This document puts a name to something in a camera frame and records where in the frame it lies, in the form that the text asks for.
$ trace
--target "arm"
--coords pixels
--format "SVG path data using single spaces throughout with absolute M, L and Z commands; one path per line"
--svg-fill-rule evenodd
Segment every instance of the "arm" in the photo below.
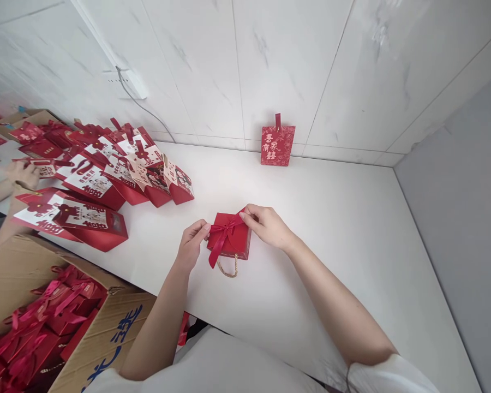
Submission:
M 210 229 L 211 225 L 202 219 L 184 231 L 178 256 L 122 364 L 121 377 L 144 380 L 173 364 L 189 275 L 200 255 L 200 243 L 207 239 Z
M 5 243 L 8 238 L 14 235 L 20 235 L 29 233 L 32 230 L 30 228 L 23 227 L 19 224 L 15 224 L 11 221 L 11 218 L 19 211 L 25 209 L 26 205 L 15 197 L 21 195 L 24 192 L 17 190 L 13 187 L 15 182 L 19 182 L 26 188 L 36 189 L 38 180 L 40 178 L 39 170 L 35 165 L 28 165 L 25 167 L 25 162 L 17 161 L 11 162 L 7 169 L 7 179 L 0 182 L 0 201 L 12 196 L 11 204 L 7 216 L 0 228 L 0 245 Z
M 250 204 L 241 217 L 260 239 L 287 254 L 348 366 L 352 363 L 376 365 L 397 353 L 371 314 L 273 208 Z

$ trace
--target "white sleeve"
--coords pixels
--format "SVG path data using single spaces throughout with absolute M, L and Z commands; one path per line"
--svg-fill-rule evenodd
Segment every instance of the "white sleeve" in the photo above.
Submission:
M 400 355 L 391 355 L 376 366 L 351 365 L 349 384 L 364 393 L 438 393 L 415 366 Z
M 141 388 L 141 381 L 127 380 L 114 368 L 108 368 L 89 384 L 84 393 L 138 393 Z

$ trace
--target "hand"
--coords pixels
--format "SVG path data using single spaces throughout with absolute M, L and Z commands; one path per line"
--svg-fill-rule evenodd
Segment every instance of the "hand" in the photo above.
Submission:
M 9 164 L 5 173 L 11 184 L 14 185 L 18 181 L 23 187 L 34 190 L 40 180 L 40 170 L 36 165 L 29 164 L 24 168 L 25 165 L 25 161 L 13 161 Z
M 264 243 L 283 251 L 298 239 L 272 207 L 248 204 L 240 217 Z
M 207 240 L 210 229 L 211 224 L 208 224 L 204 219 L 200 219 L 184 231 L 180 240 L 175 265 L 187 269 L 188 272 L 193 270 L 200 255 L 200 243 L 202 240 Z

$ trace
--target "gray wall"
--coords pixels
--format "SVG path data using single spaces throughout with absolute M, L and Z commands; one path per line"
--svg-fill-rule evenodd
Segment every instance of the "gray wall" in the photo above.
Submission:
M 491 393 L 491 82 L 395 172 L 482 389 Z

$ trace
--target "white shirt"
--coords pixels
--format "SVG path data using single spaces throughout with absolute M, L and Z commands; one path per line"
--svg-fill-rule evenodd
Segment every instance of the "white shirt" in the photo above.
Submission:
M 194 345 L 183 356 L 177 353 L 175 364 L 145 381 L 129 381 L 109 369 L 85 393 L 326 392 L 303 372 L 215 328 L 190 341 Z M 438 393 L 429 379 L 399 355 L 372 367 L 353 364 L 349 383 L 351 391 L 360 393 Z

